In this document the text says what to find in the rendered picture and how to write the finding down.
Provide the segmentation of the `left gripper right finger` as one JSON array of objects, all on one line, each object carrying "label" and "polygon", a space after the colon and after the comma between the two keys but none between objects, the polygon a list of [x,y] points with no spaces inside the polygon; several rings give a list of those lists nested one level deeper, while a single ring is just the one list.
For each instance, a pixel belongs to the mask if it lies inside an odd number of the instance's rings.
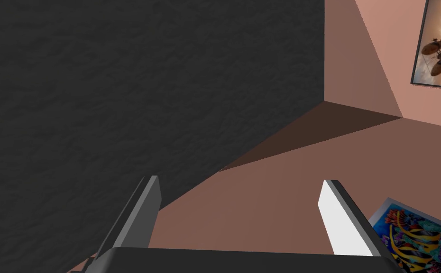
[{"label": "left gripper right finger", "polygon": [[324,180],[318,208],[336,255],[391,258],[368,219],[338,180]]}]

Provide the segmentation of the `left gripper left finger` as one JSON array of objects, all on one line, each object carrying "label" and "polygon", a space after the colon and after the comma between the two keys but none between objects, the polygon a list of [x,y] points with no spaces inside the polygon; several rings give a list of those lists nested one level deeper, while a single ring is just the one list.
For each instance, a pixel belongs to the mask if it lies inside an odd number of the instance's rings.
[{"label": "left gripper left finger", "polygon": [[148,247],[161,202],[159,177],[143,177],[102,242],[97,258],[114,247]]}]

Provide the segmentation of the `colourful abstract picture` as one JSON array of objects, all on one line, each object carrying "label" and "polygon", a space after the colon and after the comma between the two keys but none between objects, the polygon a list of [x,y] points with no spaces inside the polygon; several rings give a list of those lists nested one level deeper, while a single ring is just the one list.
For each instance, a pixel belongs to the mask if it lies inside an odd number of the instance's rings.
[{"label": "colourful abstract picture", "polygon": [[388,198],[369,222],[404,273],[441,273],[441,220]]}]

